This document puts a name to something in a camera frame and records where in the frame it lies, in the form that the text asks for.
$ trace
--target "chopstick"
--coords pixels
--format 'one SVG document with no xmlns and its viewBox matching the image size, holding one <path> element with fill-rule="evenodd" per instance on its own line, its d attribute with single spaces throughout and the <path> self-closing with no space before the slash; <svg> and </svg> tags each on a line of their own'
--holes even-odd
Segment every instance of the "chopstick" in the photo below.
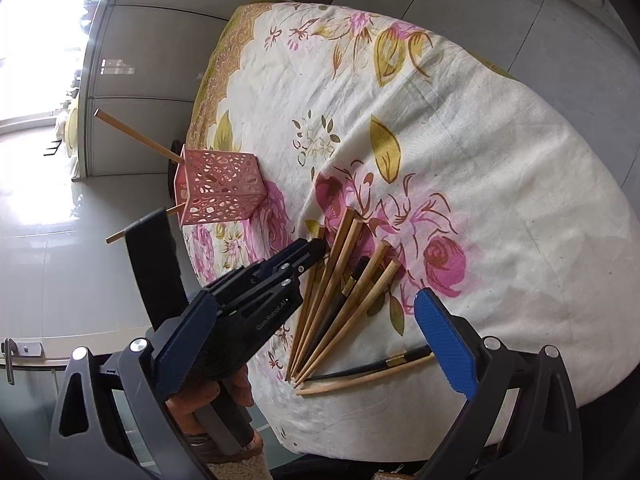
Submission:
<svg viewBox="0 0 640 480">
<path fill-rule="evenodd" d="M 303 367 L 302 370 L 296 375 L 295 377 L 296 386 L 301 382 L 298 380 L 298 378 L 301 377 L 303 374 L 305 374 L 306 371 L 308 371 L 310 364 L 320 355 L 322 350 L 324 350 L 324 348 L 339 332 L 340 327 L 344 325 L 346 320 L 349 318 L 355 306 L 360 301 L 360 298 L 363 295 L 365 289 L 370 285 L 370 282 L 373 279 L 373 275 L 375 274 L 379 264 L 382 262 L 382 259 L 384 258 L 389 247 L 390 247 L 390 244 L 386 240 L 383 240 L 378 245 L 376 245 L 376 249 L 371 255 L 371 259 L 369 260 L 367 267 L 365 267 L 364 272 L 362 273 L 362 276 L 360 277 L 356 285 L 353 287 L 353 290 L 351 291 L 351 294 L 347 298 L 347 301 L 344 302 L 342 309 L 340 310 L 338 315 L 335 317 L 334 322 L 331 324 L 331 326 L 329 327 L 329 330 L 326 332 L 326 334 L 324 335 L 324 337 L 322 338 L 322 340 L 320 341 L 320 343 L 318 344 L 314 352 L 311 354 L 311 357 L 309 358 L 309 361 L 306 362 L 305 367 Z"/>
<path fill-rule="evenodd" d="M 344 272 L 344 269 L 347 267 L 347 263 L 349 263 L 349 258 L 351 257 L 351 253 L 353 252 L 353 248 L 360 237 L 360 232 L 362 231 L 362 226 L 364 222 L 362 220 L 356 219 L 351 224 L 349 229 L 349 233 L 347 234 L 346 240 L 344 241 L 344 245 L 342 246 L 342 250 L 340 251 L 340 255 L 338 256 L 338 261 L 335 264 L 334 272 L 332 272 L 331 278 L 327 283 L 327 286 L 324 290 L 321 288 L 318 289 L 318 295 L 322 294 L 322 298 L 318 305 L 318 309 L 314 313 L 314 318 L 311 320 L 311 325 L 308 332 L 305 335 L 304 342 L 300 347 L 300 354 L 302 356 L 306 356 L 306 352 L 309 348 L 309 345 L 314 340 L 316 333 L 318 332 L 318 327 L 322 323 L 322 318 L 326 315 L 327 308 L 329 307 L 329 303 L 334 297 L 335 289 L 340 284 L 340 279 Z"/>
<path fill-rule="evenodd" d="M 416 359 L 415 361 L 394 366 L 393 368 L 387 368 L 386 370 L 380 370 L 379 372 L 373 372 L 371 374 L 362 375 L 354 379 L 343 379 L 340 381 L 335 381 L 333 383 L 322 384 L 321 386 L 315 386 L 313 388 L 300 388 L 299 390 L 296 390 L 296 395 L 304 396 L 304 395 L 325 394 L 328 392 L 334 392 L 336 390 L 351 388 L 352 386 L 358 386 L 359 384 L 366 384 L 366 383 L 370 383 L 371 381 L 389 377 L 390 375 L 397 374 L 398 372 L 401 372 L 403 370 L 410 370 L 411 368 L 415 368 L 421 364 L 428 363 L 433 359 L 435 359 L 435 356 L 431 354 L 425 357 L 421 357 L 420 359 Z"/>
<path fill-rule="evenodd" d="M 351 228 L 351 224 L 353 223 L 353 219 L 355 217 L 356 211 L 355 209 L 348 207 L 344 210 L 342 214 L 342 218 L 340 219 L 340 225 L 338 226 L 338 231 L 335 234 L 334 244 L 331 247 L 331 251 L 329 252 L 329 259 L 324 266 L 324 272 L 322 273 L 322 278 L 320 280 L 320 285 L 318 286 L 318 290 L 314 296 L 314 300 L 311 303 L 311 307 L 309 308 L 309 314 L 306 318 L 305 329 L 302 332 L 302 341 L 306 339 L 306 335 L 311 329 L 311 323 L 316 315 L 316 311 L 318 310 L 318 305 L 320 300 L 322 299 L 322 295 L 324 294 L 324 290 L 331 279 L 331 275 L 334 272 L 335 264 L 340 255 L 340 251 L 342 250 L 342 246 L 347 238 L 347 234 L 349 233 L 349 229 Z M 302 360 L 302 352 L 298 353 L 298 357 L 296 361 L 293 363 L 293 368 L 291 369 L 291 373 L 295 374 L 298 370 L 298 367 L 301 365 L 300 361 Z"/>
<path fill-rule="evenodd" d="M 181 204 L 175 205 L 169 209 L 166 210 L 166 215 L 167 216 L 171 216 L 173 214 L 176 214 L 178 212 L 180 212 L 180 209 L 182 209 L 184 207 L 184 205 L 186 204 L 186 202 L 182 202 Z M 113 242 L 115 242 L 116 240 L 120 240 L 121 238 L 124 238 L 124 235 L 126 234 L 127 230 L 123 229 L 122 231 L 118 231 L 117 233 L 111 235 L 109 238 L 106 239 L 106 242 L 108 244 L 111 244 Z"/>
<path fill-rule="evenodd" d="M 318 228 L 318 238 L 324 238 L 324 226 L 320 226 Z M 293 368 L 293 362 L 298 356 L 298 348 L 300 346 L 300 340 L 302 339 L 302 331 L 305 328 L 306 318 L 309 314 L 309 304 L 311 302 L 314 282 L 316 281 L 316 272 L 318 272 L 319 266 L 320 262 L 311 267 L 306 278 L 305 299 L 302 302 L 302 306 L 300 307 L 300 312 L 298 314 L 298 320 L 296 321 L 296 331 L 294 332 L 293 343 L 289 352 L 289 363 L 287 364 L 285 381 L 288 381 L 291 378 L 291 369 Z"/>
<path fill-rule="evenodd" d="M 142 144 L 150 147 L 155 152 L 160 153 L 160 155 L 170 158 L 172 161 L 177 162 L 178 164 L 182 164 L 184 162 L 184 159 L 180 155 L 176 155 L 171 150 L 166 149 L 162 144 L 158 144 L 153 139 L 149 139 L 149 137 L 137 132 L 130 126 L 127 126 L 125 123 L 121 123 L 115 117 L 112 117 L 108 113 L 100 110 L 100 108 L 95 111 L 94 116 L 101 121 L 110 124 L 111 126 L 116 128 L 116 130 L 120 130 L 123 134 L 126 134 L 129 137 L 133 137 L 137 141 L 142 142 Z"/>
<path fill-rule="evenodd" d="M 382 292 L 385 290 L 385 287 L 391 282 L 400 267 L 401 264 L 398 260 L 392 260 L 391 262 L 389 262 L 388 266 L 386 266 L 385 271 L 382 273 L 382 276 L 380 276 L 379 280 L 377 280 L 373 288 L 369 291 L 364 300 L 362 300 L 351 317 L 344 323 L 344 325 L 335 334 L 335 336 L 326 343 L 321 352 L 316 357 L 312 356 L 311 359 L 309 359 L 309 362 L 305 367 L 306 370 L 303 370 L 302 373 L 296 378 L 296 386 L 298 386 L 302 381 L 309 377 L 309 375 L 311 375 L 313 371 L 318 368 L 318 365 L 326 358 L 327 354 L 351 331 L 362 314 L 364 314 L 369 309 L 369 307 L 374 304 L 378 296 L 382 294 Z M 318 345 L 316 351 L 321 348 L 321 346 L 322 342 Z"/>
</svg>

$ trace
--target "tablecloth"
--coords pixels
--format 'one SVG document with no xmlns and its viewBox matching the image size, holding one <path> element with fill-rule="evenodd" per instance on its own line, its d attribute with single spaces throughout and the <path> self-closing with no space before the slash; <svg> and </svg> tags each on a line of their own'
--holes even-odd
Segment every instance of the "tablecloth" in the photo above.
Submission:
<svg viewBox="0 0 640 480">
<path fill-rule="evenodd" d="M 203 283 L 320 224 L 332 241 L 347 206 L 367 227 L 354 259 L 392 244 L 402 271 L 319 372 L 424 344 L 412 307 L 424 286 L 482 336 L 557 346 L 578 404 L 640 361 L 640 231 L 620 188 L 535 92 L 434 32 L 345 7 L 240 7 L 210 58 L 187 146 L 255 153 L 268 192 L 248 221 L 184 227 Z M 284 381 L 295 320 L 250 362 L 281 443 L 428 458 L 464 403 L 439 366 L 299 397 Z"/>
</svg>

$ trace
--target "metal bolt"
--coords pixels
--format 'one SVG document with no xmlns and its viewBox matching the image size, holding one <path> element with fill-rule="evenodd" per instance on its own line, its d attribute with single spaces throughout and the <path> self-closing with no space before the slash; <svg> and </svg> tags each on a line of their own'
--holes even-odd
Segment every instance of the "metal bolt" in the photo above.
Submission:
<svg viewBox="0 0 640 480">
<path fill-rule="evenodd" d="M 484 347 L 489 350 L 497 350 L 500 346 L 500 340 L 497 337 L 489 336 L 484 340 Z"/>
<path fill-rule="evenodd" d="M 71 357 L 76 361 L 79 361 L 80 359 L 84 359 L 85 356 L 86 356 L 86 348 L 84 346 L 79 346 L 71 354 Z"/>
<path fill-rule="evenodd" d="M 547 354 L 549 357 L 556 358 L 560 355 L 560 352 L 555 346 L 547 345 L 545 346 L 545 354 Z"/>
<path fill-rule="evenodd" d="M 134 339 L 129 348 L 132 352 L 142 352 L 146 348 L 146 339 L 142 339 L 141 337 L 138 339 Z"/>
</svg>

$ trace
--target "hand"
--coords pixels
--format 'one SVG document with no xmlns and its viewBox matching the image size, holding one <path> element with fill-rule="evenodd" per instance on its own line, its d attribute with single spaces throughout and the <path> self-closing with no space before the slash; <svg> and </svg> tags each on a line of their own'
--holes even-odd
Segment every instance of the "hand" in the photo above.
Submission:
<svg viewBox="0 0 640 480">
<path fill-rule="evenodd" d="M 231 376 L 233 389 L 230 392 L 236 403 L 247 408 L 254 405 L 248 373 L 249 369 L 247 365 L 244 365 Z M 199 384 L 198 386 L 182 388 L 171 397 L 165 405 L 184 434 L 196 435 L 207 433 L 196 420 L 193 412 L 209 404 L 219 394 L 220 385 L 217 382 L 211 381 L 209 383 Z"/>
</svg>

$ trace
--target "table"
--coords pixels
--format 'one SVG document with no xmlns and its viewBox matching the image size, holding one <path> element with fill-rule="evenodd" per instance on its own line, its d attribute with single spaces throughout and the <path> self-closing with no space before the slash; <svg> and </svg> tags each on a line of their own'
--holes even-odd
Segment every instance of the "table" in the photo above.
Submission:
<svg viewBox="0 0 640 480">
<path fill-rule="evenodd" d="M 640 361 L 640 226 L 614 179 L 538 95 L 434 32 L 345 7 L 239 7 L 210 58 L 187 147 L 255 153 L 268 191 L 248 221 L 184 227 L 203 283 L 320 224 L 331 241 L 347 206 L 366 222 L 358 254 L 392 244 L 404 271 L 319 372 L 422 345 L 412 304 L 424 286 L 511 349 L 557 346 L 578 405 Z M 430 456 L 464 403 L 437 364 L 299 397 L 284 381 L 294 326 L 295 316 L 250 362 L 256 402 L 284 446 Z"/>
</svg>

